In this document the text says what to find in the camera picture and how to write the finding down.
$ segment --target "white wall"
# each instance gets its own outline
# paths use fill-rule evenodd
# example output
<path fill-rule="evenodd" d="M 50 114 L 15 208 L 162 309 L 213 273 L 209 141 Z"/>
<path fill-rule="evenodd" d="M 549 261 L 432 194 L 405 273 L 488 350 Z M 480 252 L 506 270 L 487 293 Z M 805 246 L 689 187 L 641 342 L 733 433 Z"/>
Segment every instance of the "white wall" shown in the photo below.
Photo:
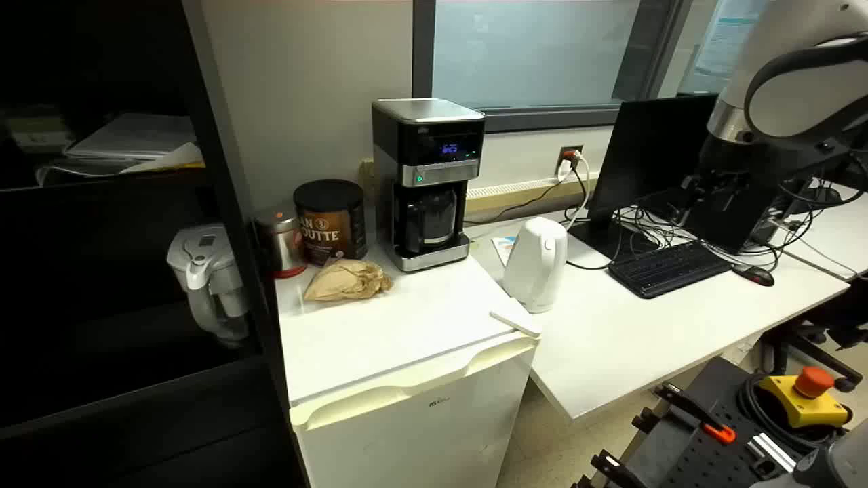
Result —
<path fill-rule="evenodd" d="M 199 2 L 196 36 L 214 56 L 204 72 L 219 78 L 209 88 L 222 88 L 253 206 L 290 198 L 310 179 L 355 179 L 371 156 L 371 99 L 411 94 L 413 0 Z M 568 143 L 586 143 L 599 164 L 607 139 L 611 128 L 487 134 L 472 194 L 546 183 Z"/>

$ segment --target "kettle handle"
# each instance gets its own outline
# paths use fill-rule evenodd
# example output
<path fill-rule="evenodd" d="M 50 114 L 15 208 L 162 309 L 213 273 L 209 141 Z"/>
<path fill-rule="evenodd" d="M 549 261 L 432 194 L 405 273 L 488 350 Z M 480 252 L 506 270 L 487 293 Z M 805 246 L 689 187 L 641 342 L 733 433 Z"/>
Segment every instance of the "kettle handle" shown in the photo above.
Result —
<path fill-rule="evenodd" d="M 541 238 L 542 246 L 542 265 L 546 265 L 546 275 L 553 265 L 560 265 L 560 248 L 557 248 L 557 236 L 542 236 Z"/>
<path fill-rule="evenodd" d="M 244 322 L 229 320 L 209 288 L 190 289 L 188 305 L 199 327 L 214 334 L 222 343 L 240 343 L 248 335 Z"/>

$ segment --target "desk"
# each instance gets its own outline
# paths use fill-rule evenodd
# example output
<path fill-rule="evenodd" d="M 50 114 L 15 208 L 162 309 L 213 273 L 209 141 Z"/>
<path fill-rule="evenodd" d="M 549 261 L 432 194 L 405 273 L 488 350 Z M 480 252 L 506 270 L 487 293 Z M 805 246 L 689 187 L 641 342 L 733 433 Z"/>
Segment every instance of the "desk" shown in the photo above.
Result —
<path fill-rule="evenodd" d="M 520 221 L 468 229 L 476 238 L 472 254 L 495 278 L 501 278 L 506 265 L 491 236 L 516 236 L 518 228 Z M 573 236 L 568 256 L 606 263 Z M 568 267 L 553 309 L 537 313 L 542 335 L 531 376 L 561 411 L 581 416 L 775 327 L 847 288 L 789 254 L 782 254 L 775 288 L 720 273 L 655 300 L 633 296 L 606 270 Z"/>
<path fill-rule="evenodd" d="M 796 254 L 816 267 L 836 273 L 841 278 L 854 278 L 868 270 L 868 198 L 854 202 L 824 208 L 812 229 L 786 246 L 786 254 Z"/>

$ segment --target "glass panel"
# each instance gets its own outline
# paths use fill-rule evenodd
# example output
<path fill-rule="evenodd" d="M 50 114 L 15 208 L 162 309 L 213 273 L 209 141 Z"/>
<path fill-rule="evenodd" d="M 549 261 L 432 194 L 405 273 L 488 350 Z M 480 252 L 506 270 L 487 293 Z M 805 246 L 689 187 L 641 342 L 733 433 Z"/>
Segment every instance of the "glass panel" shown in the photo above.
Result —
<path fill-rule="evenodd" d="M 765 0 L 720 0 L 679 92 L 702 94 L 724 88 L 740 46 L 763 10 Z"/>
<path fill-rule="evenodd" d="M 487 110 L 615 106 L 641 0 L 440 0 L 434 94 Z"/>

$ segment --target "electric kettle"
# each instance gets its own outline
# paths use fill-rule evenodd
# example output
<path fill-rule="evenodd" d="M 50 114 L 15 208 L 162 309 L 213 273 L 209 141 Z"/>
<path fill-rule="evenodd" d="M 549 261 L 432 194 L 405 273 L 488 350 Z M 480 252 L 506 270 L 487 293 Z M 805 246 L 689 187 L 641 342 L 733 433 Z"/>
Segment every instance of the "electric kettle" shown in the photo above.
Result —
<path fill-rule="evenodd" d="M 523 221 L 508 256 L 506 289 L 541 313 L 553 305 L 568 263 L 568 229 L 546 216 Z"/>
<path fill-rule="evenodd" d="M 226 228 L 199 225 L 179 229 L 169 244 L 166 261 L 188 293 L 199 327 L 226 346 L 240 346 L 248 335 L 248 300 Z"/>

